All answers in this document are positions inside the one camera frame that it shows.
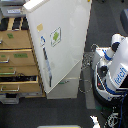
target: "logo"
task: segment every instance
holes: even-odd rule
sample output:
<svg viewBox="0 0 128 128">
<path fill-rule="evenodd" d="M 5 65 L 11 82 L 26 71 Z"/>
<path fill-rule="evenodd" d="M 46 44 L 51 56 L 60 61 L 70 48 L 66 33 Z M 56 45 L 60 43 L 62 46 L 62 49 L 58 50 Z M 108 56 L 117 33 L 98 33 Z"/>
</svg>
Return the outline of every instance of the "logo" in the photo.
<svg viewBox="0 0 128 128">
<path fill-rule="evenodd" d="M 126 69 L 124 68 L 120 68 L 120 72 L 117 74 L 117 77 L 114 79 L 114 81 L 120 85 L 120 83 L 122 82 L 122 80 L 125 77 L 125 74 L 127 73 Z"/>
</svg>

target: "cable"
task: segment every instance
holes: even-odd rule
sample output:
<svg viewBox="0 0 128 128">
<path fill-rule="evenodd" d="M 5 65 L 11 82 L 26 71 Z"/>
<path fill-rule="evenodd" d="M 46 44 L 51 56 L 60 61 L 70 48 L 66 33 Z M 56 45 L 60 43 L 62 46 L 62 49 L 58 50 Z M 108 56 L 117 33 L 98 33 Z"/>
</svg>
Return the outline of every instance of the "cable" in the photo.
<svg viewBox="0 0 128 128">
<path fill-rule="evenodd" d="M 121 118 L 120 118 L 120 122 L 119 122 L 118 128 L 120 128 L 120 125 L 121 125 L 121 121 L 122 121 L 122 107 L 123 107 L 123 102 L 124 102 L 124 99 L 125 99 L 127 93 L 128 93 L 128 91 L 125 92 L 124 97 L 122 99 L 122 103 L 121 103 Z"/>
<path fill-rule="evenodd" d="M 116 124 L 114 124 L 114 118 L 116 117 L 116 119 L 117 119 L 117 114 L 115 114 L 114 113 L 114 110 L 115 110 L 115 108 L 116 107 L 113 107 L 113 111 L 112 111 L 112 114 L 108 117 L 108 119 L 107 119 L 107 121 L 105 122 L 105 125 L 104 125 L 104 128 L 106 128 L 106 126 L 107 126 L 107 124 L 108 124 L 108 121 L 111 119 L 111 121 L 109 121 L 109 125 L 110 125 L 110 123 L 111 123 L 111 126 L 115 126 L 116 124 L 117 124 L 117 122 L 116 122 Z"/>
<path fill-rule="evenodd" d="M 92 49 L 93 46 L 96 46 L 97 48 L 99 48 L 99 46 L 98 46 L 97 44 L 92 44 L 92 46 L 91 46 L 91 50 L 92 50 L 92 52 L 94 52 L 93 49 Z"/>
<path fill-rule="evenodd" d="M 89 81 L 89 80 L 82 80 L 82 79 L 80 79 L 80 80 L 81 81 L 84 81 L 84 82 L 89 82 L 90 85 L 91 85 L 91 87 L 90 87 L 90 89 L 88 91 L 85 92 L 85 91 L 82 91 L 81 88 L 80 88 L 80 86 L 79 86 L 79 91 L 82 92 L 82 93 L 88 93 L 88 92 L 90 92 L 92 90 L 92 83 L 91 83 L 91 81 Z"/>
</svg>

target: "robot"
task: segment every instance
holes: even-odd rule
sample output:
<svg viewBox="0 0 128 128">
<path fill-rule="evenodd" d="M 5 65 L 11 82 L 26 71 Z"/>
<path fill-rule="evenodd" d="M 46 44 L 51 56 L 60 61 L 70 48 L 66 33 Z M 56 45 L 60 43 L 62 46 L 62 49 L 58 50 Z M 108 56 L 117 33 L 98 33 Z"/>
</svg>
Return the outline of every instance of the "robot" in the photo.
<svg viewBox="0 0 128 128">
<path fill-rule="evenodd" d="M 120 18 L 128 34 L 128 9 Z M 96 48 L 92 69 L 95 96 L 105 104 L 118 104 L 128 91 L 128 37 L 114 34 L 111 47 Z"/>
</svg>

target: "drawer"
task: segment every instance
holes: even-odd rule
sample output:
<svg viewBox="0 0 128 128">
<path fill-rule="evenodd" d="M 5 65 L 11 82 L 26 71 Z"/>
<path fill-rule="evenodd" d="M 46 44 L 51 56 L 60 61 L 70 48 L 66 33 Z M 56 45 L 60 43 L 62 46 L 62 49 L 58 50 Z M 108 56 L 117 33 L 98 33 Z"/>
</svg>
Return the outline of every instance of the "drawer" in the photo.
<svg viewBox="0 0 128 128">
<path fill-rule="evenodd" d="M 32 49 L 0 50 L 0 66 L 35 65 Z"/>
<path fill-rule="evenodd" d="M 2 40 L 0 49 L 31 48 L 27 30 L 0 32 L 0 40 Z"/>
<path fill-rule="evenodd" d="M 38 77 L 34 81 L 0 82 L 0 93 L 40 92 Z"/>
<path fill-rule="evenodd" d="M 38 75 L 36 66 L 24 66 L 24 67 L 0 67 L 0 77 L 11 76 L 35 76 Z"/>
</svg>

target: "drawer handle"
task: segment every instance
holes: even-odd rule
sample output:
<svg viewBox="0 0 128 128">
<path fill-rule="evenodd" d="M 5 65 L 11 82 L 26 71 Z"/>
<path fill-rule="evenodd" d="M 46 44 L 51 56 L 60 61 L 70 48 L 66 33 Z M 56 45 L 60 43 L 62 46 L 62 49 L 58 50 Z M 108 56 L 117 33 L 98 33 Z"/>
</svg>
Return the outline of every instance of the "drawer handle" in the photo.
<svg viewBox="0 0 128 128">
<path fill-rule="evenodd" d="M 0 73 L 0 75 L 15 75 L 16 74 L 16 71 L 14 72 L 7 72 L 7 73 Z"/>
<path fill-rule="evenodd" d="M 0 63 L 8 63 L 8 62 L 9 62 L 9 59 L 6 61 L 0 61 Z"/>
<path fill-rule="evenodd" d="M 17 90 L 3 90 L 3 86 L 1 87 L 1 92 L 18 92 L 20 90 L 19 86 Z"/>
</svg>

